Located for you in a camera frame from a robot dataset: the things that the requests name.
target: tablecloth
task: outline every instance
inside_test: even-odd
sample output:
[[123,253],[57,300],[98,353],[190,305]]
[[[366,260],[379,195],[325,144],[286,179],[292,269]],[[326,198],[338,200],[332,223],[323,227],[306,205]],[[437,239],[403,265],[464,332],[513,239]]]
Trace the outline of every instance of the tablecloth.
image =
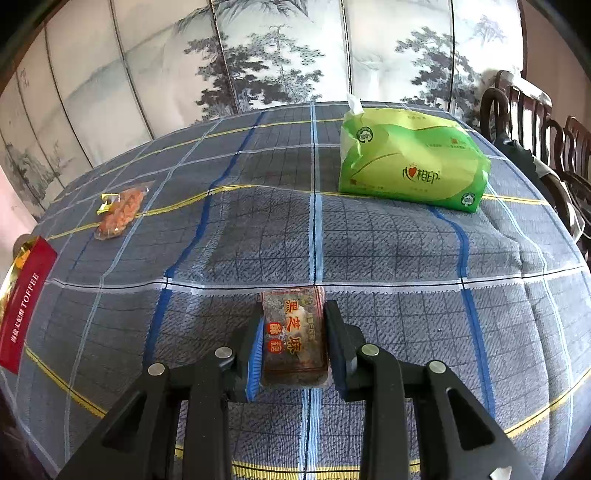
[[[369,342],[404,361],[446,362],[538,477],[560,471],[591,423],[590,276],[578,249],[531,183],[471,129],[492,162],[474,214],[339,194],[347,109],[287,105],[196,124],[85,174],[51,205],[34,233],[59,257],[19,376],[2,371],[0,382],[50,473],[142,366],[193,362],[247,321],[259,292],[310,284]],[[96,240],[100,194],[146,181],[140,218]],[[407,403],[418,478],[413,415]],[[230,405],[233,474],[357,478],[362,417],[363,405],[344,404],[334,387],[264,389],[255,403]]]

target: orange chinese characters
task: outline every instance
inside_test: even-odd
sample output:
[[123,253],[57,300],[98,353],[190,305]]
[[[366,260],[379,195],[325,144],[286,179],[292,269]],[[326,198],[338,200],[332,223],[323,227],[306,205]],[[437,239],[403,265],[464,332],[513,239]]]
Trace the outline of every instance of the orange chinese characters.
[[287,351],[291,354],[301,352],[301,338],[290,336],[287,339]]
[[283,343],[278,338],[272,338],[267,344],[267,349],[270,353],[281,353],[283,351]]
[[285,313],[295,312],[300,306],[297,304],[297,300],[286,300],[284,303]]
[[279,322],[271,322],[267,324],[267,332],[269,335],[279,335],[283,330],[283,325]]
[[298,317],[292,317],[289,315],[287,317],[287,331],[290,332],[292,330],[299,330],[300,329],[300,319]]

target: plaid tablecloth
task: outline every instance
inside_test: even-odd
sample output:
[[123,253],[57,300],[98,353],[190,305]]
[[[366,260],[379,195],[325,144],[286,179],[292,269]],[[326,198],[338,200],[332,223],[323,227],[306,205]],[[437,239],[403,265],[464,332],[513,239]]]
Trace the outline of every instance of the plaid tablecloth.
[[[540,478],[563,467],[591,421],[590,277],[576,246],[475,131],[492,170],[474,214],[339,194],[347,109],[290,105],[198,124],[120,155],[51,205],[34,233],[59,258],[19,376],[2,372],[51,472],[142,365],[192,362],[246,322],[260,291],[309,284],[399,359],[450,365]],[[154,182],[144,215],[95,240],[99,194],[144,181]],[[263,390],[230,407],[233,472],[357,478],[362,416],[334,388]],[[408,424],[418,478],[410,403]]]

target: transparent plastic wrapper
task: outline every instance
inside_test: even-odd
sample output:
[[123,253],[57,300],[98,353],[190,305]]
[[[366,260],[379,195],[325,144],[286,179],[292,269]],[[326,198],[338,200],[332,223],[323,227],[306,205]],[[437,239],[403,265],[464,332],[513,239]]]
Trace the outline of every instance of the transparent plastic wrapper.
[[348,97],[340,192],[476,211],[491,161],[460,124],[409,109],[364,109]]
[[138,213],[152,183],[134,185],[120,193],[101,194],[103,204],[96,213],[102,215],[102,220],[96,229],[95,238],[107,240],[121,235]]
[[322,287],[261,294],[265,313],[263,385],[324,387],[329,384]]

